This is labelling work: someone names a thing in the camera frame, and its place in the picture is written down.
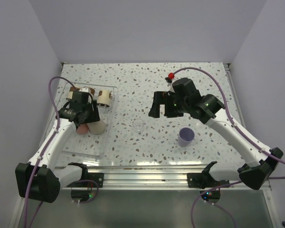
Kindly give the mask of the cream steel-lined cup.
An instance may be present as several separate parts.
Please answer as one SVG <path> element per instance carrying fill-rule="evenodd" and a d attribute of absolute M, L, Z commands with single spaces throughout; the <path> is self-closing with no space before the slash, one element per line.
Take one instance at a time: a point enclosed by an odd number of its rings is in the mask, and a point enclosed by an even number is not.
<path fill-rule="evenodd" d="M 66 97 L 66 100 L 70 101 L 72 99 L 72 97 L 73 97 L 73 92 L 74 91 L 79 91 L 79 90 L 80 90 L 79 87 L 76 87 L 76 86 L 70 87 L 69 92 L 68 92 L 67 97 Z"/>

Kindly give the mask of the pink plastic cup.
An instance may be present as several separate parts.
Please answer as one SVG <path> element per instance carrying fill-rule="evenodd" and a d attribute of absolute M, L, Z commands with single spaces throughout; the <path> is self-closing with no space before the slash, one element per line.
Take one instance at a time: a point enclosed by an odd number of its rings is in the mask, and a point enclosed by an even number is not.
<path fill-rule="evenodd" d="M 89 128 L 87 124 L 81 124 L 76 130 L 77 134 L 79 135 L 87 134 L 88 131 L 89 131 Z"/>

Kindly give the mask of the brown-band steel cup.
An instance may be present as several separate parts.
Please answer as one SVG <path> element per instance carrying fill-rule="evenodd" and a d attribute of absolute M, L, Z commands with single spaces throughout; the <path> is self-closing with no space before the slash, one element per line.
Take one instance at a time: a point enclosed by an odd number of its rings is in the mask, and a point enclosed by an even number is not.
<path fill-rule="evenodd" d="M 91 99 L 94 99 L 94 95 L 95 95 L 95 90 L 93 88 L 90 87 L 82 87 L 79 89 L 80 92 L 85 92 L 85 93 L 89 93 L 91 96 Z"/>

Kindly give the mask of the tall beige cup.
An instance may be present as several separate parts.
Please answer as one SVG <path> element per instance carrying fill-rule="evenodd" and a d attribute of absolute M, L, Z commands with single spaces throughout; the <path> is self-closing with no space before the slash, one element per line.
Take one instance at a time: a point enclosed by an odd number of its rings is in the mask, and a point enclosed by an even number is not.
<path fill-rule="evenodd" d="M 105 131 L 105 128 L 106 128 L 106 124 L 103 120 L 92 122 L 92 123 L 87 123 L 87 126 L 91 134 L 94 134 L 94 135 L 101 134 L 102 132 Z"/>

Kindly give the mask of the steel cup brown base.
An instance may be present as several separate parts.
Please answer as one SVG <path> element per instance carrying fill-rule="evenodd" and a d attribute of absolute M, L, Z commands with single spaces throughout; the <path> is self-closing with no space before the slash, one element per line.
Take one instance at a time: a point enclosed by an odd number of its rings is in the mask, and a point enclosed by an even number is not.
<path fill-rule="evenodd" d="M 109 90 L 100 90 L 97 97 L 97 103 L 99 105 L 111 105 L 111 91 Z"/>

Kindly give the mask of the small clear plastic cup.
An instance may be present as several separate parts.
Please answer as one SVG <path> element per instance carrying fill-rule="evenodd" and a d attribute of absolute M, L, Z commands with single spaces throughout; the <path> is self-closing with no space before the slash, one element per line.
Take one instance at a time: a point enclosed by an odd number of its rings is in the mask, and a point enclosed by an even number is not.
<path fill-rule="evenodd" d="M 132 127 L 137 132 L 142 132 L 145 126 L 145 122 L 140 118 L 133 119 Z"/>

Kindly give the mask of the lavender plastic cup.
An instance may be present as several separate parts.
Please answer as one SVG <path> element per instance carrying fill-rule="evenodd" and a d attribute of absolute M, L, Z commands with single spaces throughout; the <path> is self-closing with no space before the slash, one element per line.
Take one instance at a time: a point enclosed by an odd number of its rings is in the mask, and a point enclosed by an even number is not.
<path fill-rule="evenodd" d="M 178 144 L 180 147 L 188 146 L 194 139 L 195 133 L 191 128 L 185 127 L 180 129 L 178 135 Z"/>

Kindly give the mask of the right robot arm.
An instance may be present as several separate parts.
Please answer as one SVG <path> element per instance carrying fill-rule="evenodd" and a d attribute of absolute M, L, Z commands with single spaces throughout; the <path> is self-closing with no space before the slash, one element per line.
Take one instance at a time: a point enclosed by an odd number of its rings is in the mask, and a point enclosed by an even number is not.
<path fill-rule="evenodd" d="M 149 116 L 160 117 L 160 105 L 167 118 L 189 114 L 220 134 L 244 159 L 245 163 L 221 166 L 213 161 L 193 177 L 195 186 L 212 187 L 220 181 L 242 181 L 258 190 L 269 178 L 283 157 L 279 148 L 269 148 L 258 141 L 233 117 L 228 117 L 226 106 L 214 95 L 201 96 L 193 81 L 181 78 L 172 83 L 171 91 L 156 91 Z"/>

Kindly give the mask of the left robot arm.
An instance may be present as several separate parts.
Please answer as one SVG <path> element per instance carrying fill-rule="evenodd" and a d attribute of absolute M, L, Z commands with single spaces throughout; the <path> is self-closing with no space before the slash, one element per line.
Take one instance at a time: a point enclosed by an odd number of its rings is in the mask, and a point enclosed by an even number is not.
<path fill-rule="evenodd" d="M 82 187 L 89 181 L 86 165 L 71 162 L 60 171 L 54 169 L 65 144 L 78 127 L 100 120 L 97 102 L 89 92 L 74 91 L 72 99 L 55 112 L 53 127 L 38 151 L 15 169 L 19 195 L 26 200 L 52 203 L 64 187 L 72 183 Z"/>

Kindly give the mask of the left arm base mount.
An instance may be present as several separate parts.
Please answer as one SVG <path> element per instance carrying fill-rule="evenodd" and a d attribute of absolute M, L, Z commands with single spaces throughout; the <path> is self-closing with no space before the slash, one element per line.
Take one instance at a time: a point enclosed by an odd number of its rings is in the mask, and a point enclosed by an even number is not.
<path fill-rule="evenodd" d="M 85 180 L 84 182 L 79 183 L 78 181 L 73 182 L 69 185 L 67 185 L 67 187 L 87 187 L 87 188 L 92 188 L 92 187 L 96 187 L 96 184 L 98 185 L 99 188 L 103 187 L 103 182 L 104 182 L 104 173 L 102 172 L 89 172 L 85 177 L 81 178 L 80 180 Z"/>

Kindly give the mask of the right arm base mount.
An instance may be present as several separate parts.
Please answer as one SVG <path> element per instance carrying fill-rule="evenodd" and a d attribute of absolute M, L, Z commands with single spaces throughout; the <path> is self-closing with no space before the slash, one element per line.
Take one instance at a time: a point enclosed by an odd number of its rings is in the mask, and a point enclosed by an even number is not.
<path fill-rule="evenodd" d="M 214 188 L 217 186 L 229 184 L 228 180 L 217 181 L 209 174 L 202 173 L 187 173 L 187 183 L 189 188 Z"/>

